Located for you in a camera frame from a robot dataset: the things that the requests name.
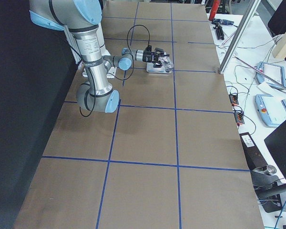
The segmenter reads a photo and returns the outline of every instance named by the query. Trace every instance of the metal post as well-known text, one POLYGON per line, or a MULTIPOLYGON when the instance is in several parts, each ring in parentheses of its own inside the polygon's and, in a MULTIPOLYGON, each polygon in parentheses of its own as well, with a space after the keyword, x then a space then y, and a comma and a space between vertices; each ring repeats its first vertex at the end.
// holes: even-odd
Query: metal post
POLYGON ((248 6, 245 14, 243 15, 241 22, 239 23, 236 34, 231 41, 229 49, 228 49, 227 53, 225 54, 223 62, 220 65, 220 68, 219 68, 220 74, 224 73, 227 65, 229 64, 230 59, 232 58, 232 55, 234 54, 235 49, 237 48, 238 43, 240 42, 240 39, 241 39, 245 29, 247 28, 251 18, 253 17, 253 15, 256 11, 256 8, 258 7, 258 4, 260 3, 260 1, 261 0, 251 0, 250 1, 249 6, 248 6))

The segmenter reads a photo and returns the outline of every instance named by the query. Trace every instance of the black monitor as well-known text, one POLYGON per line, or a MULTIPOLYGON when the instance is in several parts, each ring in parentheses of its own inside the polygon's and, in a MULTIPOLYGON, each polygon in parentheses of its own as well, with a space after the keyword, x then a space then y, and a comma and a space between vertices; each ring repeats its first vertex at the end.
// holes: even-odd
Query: black monitor
POLYGON ((265 144, 286 178, 286 120, 265 139, 265 144))

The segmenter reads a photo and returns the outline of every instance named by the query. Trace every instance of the white table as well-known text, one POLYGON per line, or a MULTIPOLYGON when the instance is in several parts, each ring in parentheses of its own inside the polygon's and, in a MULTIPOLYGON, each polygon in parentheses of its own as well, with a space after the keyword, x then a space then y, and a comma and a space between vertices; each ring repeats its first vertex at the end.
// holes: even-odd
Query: white table
MULTIPOLYGON (((227 19, 230 21, 234 21, 234 25, 239 25, 239 22, 242 18, 242 15, 224 15, 224 14, 217 14, 215 18, 220 18, 220 19, 227 19)), ((223 41, 222 40, 217 40, 216 38, 216 33, 215 30, 213 29, 214 25, 210 23, 210 28, 212 31, 213 39, 215 45, 220 45, 223 41)), ((223 26, 223 31, 225 33, 225 39, 230 36, 237 28, 235 26, 223 26)), ((247 62, 248 64, 252 66, 256 66, 260 61, 263 61, 264 58, 266 57, 268 51, 271 49, 271 47, 274 44, 274 41, 272 40, 273 38, 270 36, 268 30, 264 26, 262 20, 260 19, 259 16, 254 16, 244 32, 242 39, 238 45, 238 47, 256 47, 258 45, 262 45, 267 43, 268 41, 271 41, 263 46, 260 46, 255 49, 241 49, 237 48, 236 49, 236 55, 247 62)), ((232 39, 228 41, 228 43, 225 44, 225 46, 228 46, 230 44, 232 39)), ((222 62, 226 49, 216 47, 217 49, 217 54, 220 63, 222 62)), ((275 59, 272 54, 270 54, 269 61, 268 62, 278 62, 282 61, 282 59, 275 59)), ((284 66, 285 68, 285 75, 286 75, 286 62, 282 61, 280 63, 277 63, 278 65, 284 66)), ((224 72, 224 77, 226 81, 226 85, 233 85, 238 89, 238 92, 247 92, 247 89, 244 88, 242 85, 238 84, 236 82, 236 77, 234 74, 235 71, 235 66, 236 65, 242 65, 240 61, 238 61, 235 58, 232 58, 230 61, 226 71, 224 72)), ((250 87, 254 76, 255 72, 253 70, 243 68, 243 67, 237 67, 236 68, 236 75, 237 75, 237 81, 241 84, 243 84, 246 87, 250 87)), ((265 94, 262 92, 258 87, 258 83, 256 80, 253 81, 253 84, 250 88, 250 92, 247 98, 246 106, 245 106, 245 99, 246 99, 246 94, 239 94, 238 95, 238 101, 240 107, 244 108, 245 107, 245 115, 250 117, 256 124, 256 131, 252 135, 253 140, 255 141, 257 147, 261 151, 262 155, 264 156, 265 160, 267 161, 268 164, 274 165, 277 168, 276 163, 274 162, 273 158, 271 157, 265 143, 264 139, 274 131, 274 128, 266 127, 263 121, 261 120, 256 107, 255 107, 255 101, 254 101, 254 96, 256 94, 265 94)), ((239 133, 244 133, 244 132, 249 132, 252 133, 254 131, 254 124, 245 118, 245 125, 241 125, 238 129, 239 133)), ((278 170, 276 175, 279 178, 283 178, 284 176, 282 173, 278 170)), ((276 218, 279 214, 279 212, 273 212, 273 213, 266 213, 263 209, 263 207, 260 205, 260 212, 262 215, 262 219, 264 222, 264 225, 266 227, 274 227, 276 223, 276 218)), ((283 228, 282 225, 286 225, 286 212, 283 212, 282 218, 280 219, 280 222, 277 226, 277 228, 283 228)))

